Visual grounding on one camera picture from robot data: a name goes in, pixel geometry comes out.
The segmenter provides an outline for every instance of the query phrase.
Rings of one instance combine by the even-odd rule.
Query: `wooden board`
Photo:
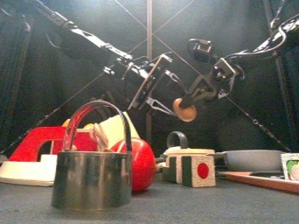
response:
[[[215,150],[211,149],[178,149],[168,150],[166,154],[172,156],[174,154],[214,154]]]
[[[222,172],[227,179],[247,183],[255,186],[263,186],[266,188],[277,189],[281,191],[299,193],[299,181],[275,179],[275,178],[261,178],[249,176],[250,172],[226,171]]]

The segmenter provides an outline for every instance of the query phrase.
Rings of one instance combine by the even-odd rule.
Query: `stainless steel pot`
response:
[[[98,106],[116,110],[124,124],[127,153],[71,151],[82,118]],[[51,204],[63,210],[106,210],[131,202],[132,165],[131,134],[126,116],[106,101],[83,105],[70,119],[63,152],[58,155]]]

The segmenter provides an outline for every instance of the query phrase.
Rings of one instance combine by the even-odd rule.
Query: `kettle handle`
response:
[[[126,137],[126,148],[127,152],[132,152],[132,143],[131,143],[131,130],[130,130],[130,124],[127,121],[127,117],[124,116],[123,112],[119,110],[119,108],[107,101],[91,101],[87,104],[84,104],[75,112],[70,119],[70,124],[66,130],[64,135],[64,141],[63,141],[63,151],[71,151],[71,146],[75,140],[75,134],[76,129],[79,127],[80,121],[83,117],[87,115],[87,113],[94,110],[96,107],[106,106],[108,108],[112,108],[120,115],[123,124],[124,124],[124,137]]]
[[[187,140],[187,136],[180,132],[180,131],[174,131],[170,133],[168,137],[167,137],[167,149],[170,149],[171,147],[174,147],[174,137],[178,136],[180,139],[180,146],[182,149],[187,149],[188,148],[188,140]]]

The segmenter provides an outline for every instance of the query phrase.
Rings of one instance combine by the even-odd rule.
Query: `wooden block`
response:
[[[170,181],[170,167],[163,167],[163,181]]]
[[[214,157],[182,157],[182,184],[191,187],[216,185]]]
[[[183,183],[183,157],[176,156],[176,184]]]
[[[176,157],[170,157],[170,179],[168,181],[176,183]]]

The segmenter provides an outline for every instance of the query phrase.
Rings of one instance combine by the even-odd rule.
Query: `metal pot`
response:
[[[116,110],[124,124],[126,153],[71,151],[76,128],[84,115],[98,106]],[[52,188],[54,207],[63,210],[106,210],[131,202],[132,155],[131,133],[126,116],[111,103],[92,101],[83,105],[70,119],[63,152],[58,155]]]
[[[231,150],[215,153],[232,172],[282,171],[281,150]]]

